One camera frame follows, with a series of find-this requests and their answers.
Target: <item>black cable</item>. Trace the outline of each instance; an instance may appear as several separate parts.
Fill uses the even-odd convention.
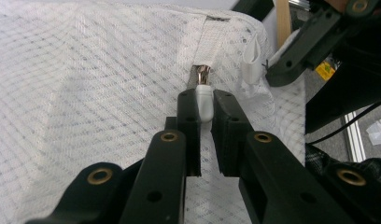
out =
[[[322,138],[320,138],[320,139],[318,139],[318,140],[316,140],[314,142],[308,143],[308,144],[309,145],[314,145],[314,144],[317,144],[319,142],[322,142],[322,141],[325,141],[325,140],[329,139],[330,137],[332,137],[332,136],[336,135],[337,133],[341,132],[342,130],[344,130],[345,128],[350,126],[352,123],[356,122],[358,119],[362,118],[363,116],[365,116],[369,112],[373,111],[374,109],[376,109],[380,105],[381,105],[381,102],[378,102],[378,103],[375,103],[375,104],[369,106],[368,108],[366,108],[364,111],[359,113],[355,118],[353,118],[351,121],[349,121],[347,124],[345,124],[344,126],[339,128],[338,130],[336,130],[333,133],[330,133],[330,134],[326,135],[325,137],[322,137]]]

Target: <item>brass grommet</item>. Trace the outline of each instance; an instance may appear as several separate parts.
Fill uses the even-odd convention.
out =
[[[263,143],[270,143],[272,142],[272,137],[265,133],[257,133],[254,135],[255,140]]]
[[[96,177],[97,174],[104,173],[105,176],[98,178]],[[112,177],[112,170],[108,168],[98,168],[91,172],[88,175],[88,182],[91,185],[101,185],[104,184],[106,181],[108,181]]]
[[[360,175],[357,172],[347,170],[347,169],[340,169],[336,172],[336,174],[339,176],[339,178],[341,178],[347,184],[354,185],[354,186],[366,185],[365,178],[362,177],[362,175]]]
[[[178,139],[178,135],[176,133],[163,133],[161,139],[163,142],[174,142]]]
[[[368,6],[368,1],[358,0],[357,2],[353,4],[352,9],[354,12],[363,12],[367,6]]]

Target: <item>yellow label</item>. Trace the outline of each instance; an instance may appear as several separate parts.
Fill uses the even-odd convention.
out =
[[[328,81],[333,74],[335,73],[335,69],[333,69],[329,63],[322,62],[317,68],[316,72],[326,81]]]

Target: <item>white fabric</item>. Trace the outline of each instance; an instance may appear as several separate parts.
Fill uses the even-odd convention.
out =
[[[3,0],[0,223],[48,215],[93,163],[126,168],[143,158],[176,114],[207,16],[229,18],[211,85],[232,92],[255,130],[276,134],[303,161],[303,83],[271,92],[264,79],[248,85],[240,74],[254,35],[272,55],[260,22],[175,6]],[[249,223],[237,178],[219,173],[208,126],[201,155],[203,177],[187,180],[186,223]]]

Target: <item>white zipper pull tab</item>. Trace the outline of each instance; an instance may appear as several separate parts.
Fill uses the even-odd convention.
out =
[[[195,91],[199,116],[202,123],[207,123],[214,117],[213,89],[208,85],[209,72],[210,67],[207,65],[200,65],[197,68],[199,79]]]

